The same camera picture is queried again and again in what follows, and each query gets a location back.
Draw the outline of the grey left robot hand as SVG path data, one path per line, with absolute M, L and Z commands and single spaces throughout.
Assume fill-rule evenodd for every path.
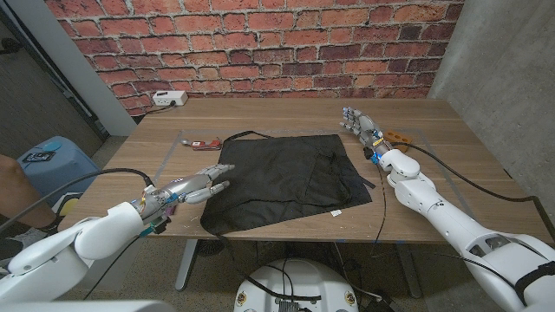
M 131 202 L 131 205 L 146 224 L 166 215 L 167 211 L 177 204 L 198 204 L 222 192 L 230 182 L 226 180 L 217 183 L 215 179 L 234 168 L 235 165 L 231 164 L 217 164 L 208 166 L 194 175 L 174 179 L 160 188 L 150 185 L 139 199 Z

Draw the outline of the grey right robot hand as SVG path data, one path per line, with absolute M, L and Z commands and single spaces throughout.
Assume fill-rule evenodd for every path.
M 377 162 L 392 146 L 385 140 L 382 130 L 368 115 L 352 107 L 343 108 L 345 122 L 340 125 L 352 132 L 363 144 L 368 159 Z

